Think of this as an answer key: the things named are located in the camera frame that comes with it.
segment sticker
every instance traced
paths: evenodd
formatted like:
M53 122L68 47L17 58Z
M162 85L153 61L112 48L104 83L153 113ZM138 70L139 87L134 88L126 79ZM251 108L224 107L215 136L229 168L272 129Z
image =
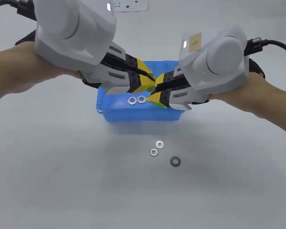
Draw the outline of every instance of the sticker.
M195 52L201 49L201 37L202 33L195 34L189 39L189 53Z

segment blue container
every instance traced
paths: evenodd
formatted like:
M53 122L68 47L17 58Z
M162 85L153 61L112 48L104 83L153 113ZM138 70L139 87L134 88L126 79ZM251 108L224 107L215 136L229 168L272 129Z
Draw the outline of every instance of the blue container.
M175 69L178 61L146 61L147 67L159 76ZM150 96L150 92L138 94L124 93L118 95L108 95L102 88L98 89L96 110L102 114L106 121L175 121L179 120L180 115L184 111L175 110L172 108L161 108L152 103L145 102L144 104L136 103L128 104L127 100L131 96L138 97L144 95Z

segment human hand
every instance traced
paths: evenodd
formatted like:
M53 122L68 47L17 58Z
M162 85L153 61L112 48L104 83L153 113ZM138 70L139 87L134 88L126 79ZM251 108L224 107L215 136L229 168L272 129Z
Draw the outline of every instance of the human hand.
M249 73L249 81L240 88L224 94L213 94L210 99L226 102L242 111L256 114L258 106L278 89L268 83L262 75Z
M24 42L0 52L0 68L4 71L0 77L6 94L24 92L63 74L81 78L80 72L57 67L36 54L34 42Z

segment wall outlet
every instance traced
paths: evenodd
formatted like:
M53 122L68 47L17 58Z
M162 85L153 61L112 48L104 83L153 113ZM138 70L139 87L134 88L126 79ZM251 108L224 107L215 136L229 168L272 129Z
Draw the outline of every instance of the wall outlet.
M140 12L148 10L148 0L114 0L114 12Z

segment human arm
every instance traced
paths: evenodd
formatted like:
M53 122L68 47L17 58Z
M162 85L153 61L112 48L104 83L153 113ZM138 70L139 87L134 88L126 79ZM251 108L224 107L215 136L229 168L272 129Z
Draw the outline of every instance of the human arm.
M63 74L81 77L80 73L56 67L38 56L33 42L21 43L0 52L0 99Z
M266 119L286 131L286 92L268 83L261 75L250 73L248 83L235 91L212 95L240 110Z

